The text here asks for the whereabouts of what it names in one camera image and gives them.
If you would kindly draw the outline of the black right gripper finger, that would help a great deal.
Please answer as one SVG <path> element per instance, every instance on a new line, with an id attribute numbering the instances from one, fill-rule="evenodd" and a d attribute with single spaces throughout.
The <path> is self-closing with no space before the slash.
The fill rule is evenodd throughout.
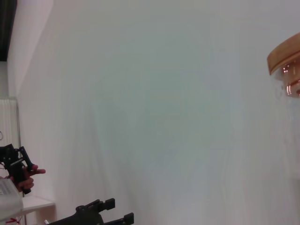
<path id="1" fill-rule="evenodd" d="M 76 207 L 76 213 L 100 213 L 104 210 L 111 210 L 115 208 L 115 199 L 111 198 L 106 201 L 100 201 L 99 199 L 87 204 Z"/>
<path id="2" fill-rule="evenodd" d="M 133 225 L 134 224 L 134 213 L 126 214 L 123 218 L 105 222 L 104 225 Z"/>

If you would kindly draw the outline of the person's bare hand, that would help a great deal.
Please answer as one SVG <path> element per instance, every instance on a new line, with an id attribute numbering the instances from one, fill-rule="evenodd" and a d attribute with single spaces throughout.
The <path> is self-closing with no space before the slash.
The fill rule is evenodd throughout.
<path id="1" fill-rule="evenodd" d="M 33 165 L 32 170 L 28 171 L 27 167 L 23 168 L 25 180 L 22 182 L 16 182 L 14 177 L 10 176 L 11 181 L 14 183 L 15 187 L 19 192 L 22 192 L 23 189 L 31 189 L 34 186 L 34 179 L 32 176 L 37 174 L 45 174 L 45 169 L 39 169 L 38 165 Z"/>

